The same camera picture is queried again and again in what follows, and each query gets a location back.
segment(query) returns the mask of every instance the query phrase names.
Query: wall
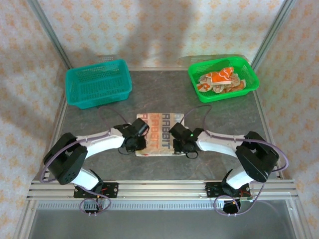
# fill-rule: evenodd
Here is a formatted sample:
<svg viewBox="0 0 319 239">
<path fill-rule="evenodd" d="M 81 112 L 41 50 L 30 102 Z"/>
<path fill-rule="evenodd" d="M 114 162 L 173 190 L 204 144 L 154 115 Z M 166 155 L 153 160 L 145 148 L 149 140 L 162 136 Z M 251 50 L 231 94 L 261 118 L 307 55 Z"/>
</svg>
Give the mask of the wall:
<svg viewBox="0 0 319 239">
<path fill-rule="evenodd" d="M 73 67 L 118 55 L 131 67 L 184 57 L 252 61 L 284 0 L 40 0 Z"/>
<path fill-rule="evenodd" d="M 12 238 L 39 170 L 65 68 L 25 0 L 0 4 L 0 238 Z"/>
<path fill-rule="evenodd" d="M 258 70 L 260 93 L 277 145 L 288 154 L 286 176 L 319 238 L 319 5 L 299 0 Z"/>
</svg>

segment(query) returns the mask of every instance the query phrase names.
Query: wallpaper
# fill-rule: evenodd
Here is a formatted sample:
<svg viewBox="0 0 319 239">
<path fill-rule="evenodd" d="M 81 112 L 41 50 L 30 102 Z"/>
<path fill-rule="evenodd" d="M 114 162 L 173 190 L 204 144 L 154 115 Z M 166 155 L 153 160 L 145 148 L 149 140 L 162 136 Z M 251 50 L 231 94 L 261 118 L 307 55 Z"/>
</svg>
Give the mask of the wallpaper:
<svg viewBox="0 0 319 239">
<path fill-rule="evenodd" d="M 25 0 L 0 4 L 0 238 L 12 238 L 53 132 L 65 68 Z"/>
<path fill-rule="evenodd" d="M 73 67 L 116 55 L 130 67 L 184 57 L 253 60 L 284 0 L 40 0 Z"/>
<path fill-rule="evenodd" d="M 299 0 L 258 70 L 277 145 L 288 153 L 312 230 L 319 238 L 319 5 Z"/>
</svg>

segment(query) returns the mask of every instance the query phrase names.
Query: plastic basket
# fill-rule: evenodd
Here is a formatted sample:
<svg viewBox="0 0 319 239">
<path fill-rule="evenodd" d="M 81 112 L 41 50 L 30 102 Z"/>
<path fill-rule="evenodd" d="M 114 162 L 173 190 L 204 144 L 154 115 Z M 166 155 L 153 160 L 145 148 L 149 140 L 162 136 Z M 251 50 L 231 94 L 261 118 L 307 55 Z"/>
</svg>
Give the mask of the plastic basket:
<svg viewBox="0 0 319 239">
<path fill-rule="evenodd" d="M 126 100 L 131 90 L 131 76 L 122 59 L 66 72 L 66 100 L 81 109 Z"/>
<path fill-rule="evenodd" d="M 229 92 L 225 94 L 217 94 L 213 91 L 200 92 L 197 89 L 199 77 L 212 71 L 220 71 L 225 67 L 233 66 L 235 73 L 238 74 L 240 79 L 246 80 L 246 87 L 241 91 Z M 240 56 L 231 56 L 220 58 L 211 61 L 199 62 L 191 65 L 188 69 L 188 74 L 194 85 L 198 98 L 203 103 L 219 101 L 236 96 L 246 95 L 250 91 L 254 91 L 259 87 L 259 79 L 251 68 L 248 61 Z"/>
</svg>

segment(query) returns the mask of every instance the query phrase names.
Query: gray marble surface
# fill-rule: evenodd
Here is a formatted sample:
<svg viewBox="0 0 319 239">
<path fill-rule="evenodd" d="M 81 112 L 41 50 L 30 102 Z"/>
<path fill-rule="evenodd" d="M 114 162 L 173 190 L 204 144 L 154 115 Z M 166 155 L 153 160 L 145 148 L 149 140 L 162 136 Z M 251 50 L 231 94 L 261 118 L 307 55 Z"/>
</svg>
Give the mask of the gray marble surface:
<svg viewBox="0 0 319 239">
<path fill-rule="evenodd" d="M 202 105 L 186 71 L 132 71 L 133 90 L 127 100 L 109 104 L 132 122 L 138 113 L 186 113 Z M 223 134 L 246 134 L 256 131 L 265 137 L 253 93 L 209 103 L 207 117 L 210 131 Z M 199 108 L 186 119 L 190 129 L 202 127 L 207 108 Z M 114 112 L 102 116 L 111 126 L 121 123 Z M 97 108 L 81 110 L 68 106 L 62 133 L 89 135 L 107 130 Z M 222 179 L 228 170 L 239 165 L 238 159 L 215 153 L 200 152 L 196 159 L 186 156 L 136 157 L 121 155 L 116 149 L 88 158 L 84 167 L 94 170 L 103 180 Z"/>
</svg>

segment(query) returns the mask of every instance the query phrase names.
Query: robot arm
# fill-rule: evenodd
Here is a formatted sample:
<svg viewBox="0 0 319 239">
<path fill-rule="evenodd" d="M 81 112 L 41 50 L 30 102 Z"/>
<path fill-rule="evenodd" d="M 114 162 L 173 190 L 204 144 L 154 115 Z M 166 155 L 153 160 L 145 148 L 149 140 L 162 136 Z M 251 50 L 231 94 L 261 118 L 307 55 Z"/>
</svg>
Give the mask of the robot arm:
<svg viewBox="0 0 319 239">
<path fill-rule="evenodd" d="M 209 132 L 214 136 L 234 139 L 224 140 L 209 136 L 201 128 L 196 128 L 192 132 L 177 123 L 169 132 L 175 138 L 173 141 L 175 153 L 215 151 L 239 159 L 241 165 L 229 171 L 223 180 L 224 189 L 227 192 L 237 190 L 253 180 L 266 182 L 279 159 L 279 155 L 271 147 L 261 143 L 245 142 L 247 139 L 264 141 L 259 134 L 252 131 L 247 135 L 237 136 Z"/>
<path fill-rule="evenodd" d="M 73 183 L 100 193 L 103 181 L 92 170 L 82 168 L 84 160 L 112 148 L 124 147 L 127 151 L 144 149 L 146 141 L 143 134 L 148 129 L 149 126 L 142 119 L 137 119 L 132 124 L 117 125 L 109 131 L 89 136 L 74 136 L 66 133 L 47 153 L 43 162 L 46 164 L 60 149 L 77 141 L 77 144 L 61 153 L 48 169 L 61 185 Z"/>
</svg>

